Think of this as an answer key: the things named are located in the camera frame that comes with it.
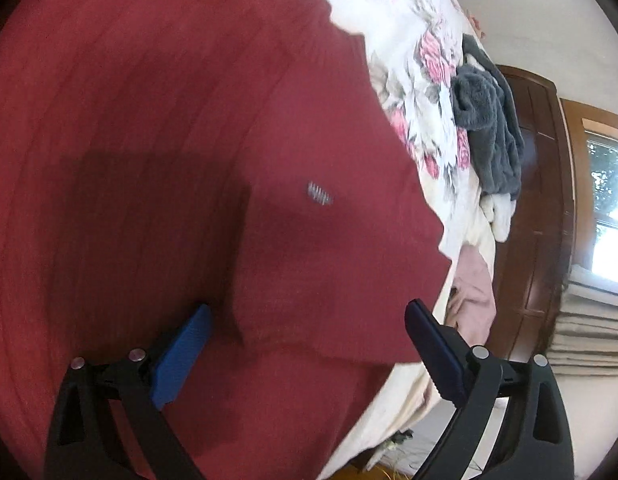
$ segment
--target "window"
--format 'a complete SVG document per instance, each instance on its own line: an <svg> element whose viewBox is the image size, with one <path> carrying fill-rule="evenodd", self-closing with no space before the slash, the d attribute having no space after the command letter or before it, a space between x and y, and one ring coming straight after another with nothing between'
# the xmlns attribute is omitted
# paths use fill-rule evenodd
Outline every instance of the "window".
<svg viewBox="0 0 618 480"><path fill-rule="evenodd" d="M562 100L574 177L572 263L618 283L618 115Z"/></svg>
<svg viewBox="0 0 618 480"><path fill-rule="evenodd" d="M586 133L596 222L591 270L618 282L618 141Z"/></svg>

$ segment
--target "wooden headboard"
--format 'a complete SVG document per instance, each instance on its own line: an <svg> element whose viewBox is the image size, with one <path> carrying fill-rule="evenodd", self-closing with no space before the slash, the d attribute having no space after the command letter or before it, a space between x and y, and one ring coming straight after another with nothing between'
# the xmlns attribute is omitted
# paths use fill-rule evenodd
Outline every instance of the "wooden headboard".
<svg viewBox="0 0 618 480"><path fill-rule="evenodd" d="M525 362L548 345L569 267L570 147L555 85L525 70L499 68L511 86L525 145L511 232L496 248L497 314L487 347L499 357Z"/></svg>

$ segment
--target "bed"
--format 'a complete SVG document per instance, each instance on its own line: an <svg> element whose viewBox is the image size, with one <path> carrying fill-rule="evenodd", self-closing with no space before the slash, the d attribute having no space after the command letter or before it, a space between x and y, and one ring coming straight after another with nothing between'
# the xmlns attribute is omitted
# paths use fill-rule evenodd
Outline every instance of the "bed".
<svg viewBox="0 0 618 480"><path fill-rule="evenodd" d="M365 38L371 84L419 168L427 203L444 225L439 249L452 261L434 314L443 320L461 246L478 247L491 275L495 240L480 209L466 131L454 124L449 84L474 31L457 0L328 0L331 20ZM320 478L362 450L414 425L439 396L422 364L396 365Z"/></svg>

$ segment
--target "fuzzy gray fabric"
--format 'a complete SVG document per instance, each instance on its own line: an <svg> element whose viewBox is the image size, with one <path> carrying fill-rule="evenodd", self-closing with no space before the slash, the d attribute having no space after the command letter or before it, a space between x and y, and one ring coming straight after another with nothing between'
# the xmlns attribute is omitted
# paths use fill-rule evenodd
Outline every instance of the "fuzzy gray fabric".
<svg viewBox="0 0 618 480"><path fill-rule="evenodd" d="M521 188L524 140L511 88L473 36L463 36L463 52L471 54L485 72L464 64L451 79L456 126L467 129L471 162L484 194L510 193Z"/></svg>

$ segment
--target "window pane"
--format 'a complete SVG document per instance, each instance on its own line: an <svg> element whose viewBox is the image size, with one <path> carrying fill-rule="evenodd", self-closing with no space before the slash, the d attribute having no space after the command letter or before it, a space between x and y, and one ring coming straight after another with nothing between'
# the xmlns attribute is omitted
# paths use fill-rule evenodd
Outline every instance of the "window pane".
<svg viewBox="0 0 618 480"><path fill-rule="evenodd" d="M598 225L591 271L618 283L618 229Z"/></svg>
<svg viewBox="0 0 618 480"><path fill-rule="evenodd" d="M618 148L605 146L604 137L586 142L593 178L594 210L618 220Z"/></svg>

